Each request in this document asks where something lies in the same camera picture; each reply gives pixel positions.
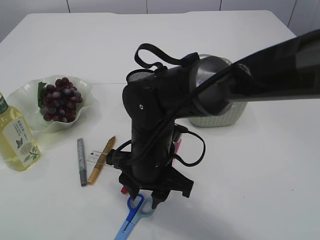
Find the purple grapes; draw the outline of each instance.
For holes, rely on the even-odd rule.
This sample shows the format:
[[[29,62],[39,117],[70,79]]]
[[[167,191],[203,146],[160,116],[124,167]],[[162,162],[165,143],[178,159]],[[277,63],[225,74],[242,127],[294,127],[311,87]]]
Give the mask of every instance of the purple grapes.
[[[58,111],[58,114],[59,114],[60,116],[64,116],[64,115],[66,115],[66,111],[63,110],[63,109],[60,109],[60,110]]]
[[[68,89],[68,88],[65,88],[65,89],[63,90],[63,94],[64,94],[65,96],[70,96],[71,93],[72,93],[72,91],[71,91],[70,89]]]
[[[46,114],[43,116],[43,119],[46,120],[47,122],[51,121],[52,120],[52,117],[50,114]]]
[[[45,121],[70,123],[76,118],[76,104],[82,103],[81,93],[67,77],[57,79],[55,86],[43,88]]]
[[[74,103],[77,103],[79,101],[79,99],[76,96],[71,97],[70,100]]]
[[[54,116],[52,117],[52,120],[55,121],[55,122],[59,122],[59,121],[60,121],[60,116],[54,115]]]
[[[48,91],[48,93],[52,94],[54,91],[56,91],[56,87],[49,84],[46,86],[46,90]]]
[[[69,101],[65,106],[67,109],[74,109],[76,104],[73,101]]]
[[[74,91],[73,95],[77,98],[81,97],[81,93],[79,91]]]
[[[61,92],[54,91],[51,96],[53,99],[60,99],[62,95]]]
[[[62,83],[62,80],[61,80],[61,79],[57,79],[57,80],[55,81],[55,86],[56,86],[57,88],[61,88],[62,85],[63,85],[63,83]]]

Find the strap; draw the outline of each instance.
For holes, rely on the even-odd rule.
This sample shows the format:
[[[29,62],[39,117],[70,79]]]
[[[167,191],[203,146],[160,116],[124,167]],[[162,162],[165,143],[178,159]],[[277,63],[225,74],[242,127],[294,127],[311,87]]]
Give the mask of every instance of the strap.
[[[182,134],[190,134],[190,135],[193,135],[193,136],[197,137],[198,139],[200,139],[202,141],[202,143],[203,143],[203,150],[202,150],[202,154],[201,154],[200,158],[197,161],[193,162],[193,163],[185,162],[178,154],[173,154],[172,158],[177,159],[180,163],[182,163],[186,167],[194,167],[194,166],[198,165],[199,163],[201,163],[201,161],[204,158],[205,153],[206,153],[205,141],[198,134],[196,134],[196,133],[194,133],[192,131],[189,131],[188,128],[186,128],[185,126],[181,126],[179,124],[176,124],[175,127],[178,128],[178,130]]]
[[[136,50],[135,55],[134,55],[134,60],[136,61],[137,64],[139,64],[141,67],[143,67],[145,69],[150,69],[153,66],[156,66],[158,69],[162,69],[164,67],[164,65],[161,62],[158,62],[158,61],[154,62],[154,63],[146,63],[146,62],[144,62],[139,57],[139,51],[140,50],[147,50],[147,51],[153,53],[158,58],[160,58],[161,60],[165,61],[168,64],[181,65],[183,67],[189,66],[190,64],[193,64],[196,60],[200,59],[199,55],[196,52],[195,53],[191,53],[191,54],[183,57],[182,59],[176,59],[176,58],[173,58],[173,57],[169,56],[164,51],[162,51],[161,49],[159,49],[158,47],[156,47],[156,46],[154,46],[152,44],[143,43]]]

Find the scissors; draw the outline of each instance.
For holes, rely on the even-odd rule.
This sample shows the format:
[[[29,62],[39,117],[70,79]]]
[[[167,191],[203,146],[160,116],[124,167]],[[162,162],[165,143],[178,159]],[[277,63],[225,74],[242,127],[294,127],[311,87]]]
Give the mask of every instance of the scissors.
[[[154,209],[151,209],[149,212],[143,212],[144,205],[146,203],[151,203],[152,205],[152,200],[148,198],[145,199],[142,194],[138,194],[138,197],[140,197],[141,199],[136,207],[132,207],[130,205],[130,201],[132,200],[132,198],[129,197],[127,201],[129,215],[126,217],[114,240],[127,239],[132,229],[141,218],[149,217],[154,213]]]

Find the pen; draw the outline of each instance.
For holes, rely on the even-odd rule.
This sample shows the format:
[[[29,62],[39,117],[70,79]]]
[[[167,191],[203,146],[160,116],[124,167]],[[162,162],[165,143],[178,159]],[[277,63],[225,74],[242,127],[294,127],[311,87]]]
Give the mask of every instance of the pen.
[[[79,138],[76,141],[78,150],[78,163],[79,163],[79,174],[81,186],[87,186],[87,168],[85,159],[85,143],[83,138]]]
[[[110,138],[103,150],[103,153],[108,154],[110,150],[113,148],[113,146],[115,145],[115,141],[116,141],[116,136],[113,136],[112,138]],[[104,167],[105,161],[106,161],[106,156],[104,154],[101,154],[98,161],[96,161],[96,164],[89,177],[89,180],[88,180],[89,185],[93,185],[95,183],[95,181],[97,180],[100,174],[101,169]]]

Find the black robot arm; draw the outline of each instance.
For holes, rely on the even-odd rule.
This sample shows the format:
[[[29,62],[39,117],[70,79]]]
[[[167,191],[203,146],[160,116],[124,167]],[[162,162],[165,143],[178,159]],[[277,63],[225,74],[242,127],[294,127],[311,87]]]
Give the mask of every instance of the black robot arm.
[[[145,63],[140,50],[178,65],[168,69],[160,62]],[[172,167],[173,158],[187,167],[200,163],[205,144],[175,120],[219,116],[233,102],[320,98],[320,30],[256,52],[231,65],[219,57],[199,58],[197,53],[175,59],[151,44],[142,44],[135,61],[144,69],[127,76],[122,93],[132,119],[132,138],[107,157],[107,164],[121,169],[119,182],[134,199],[140,189],[152,191],[152,208],[164,202],[170,191],[190,196],[193,181]],[[173,136],[191,133],[203,141],[203,153],[195,163],[175,154]],[[131,144],[131,152],[121,151]]]

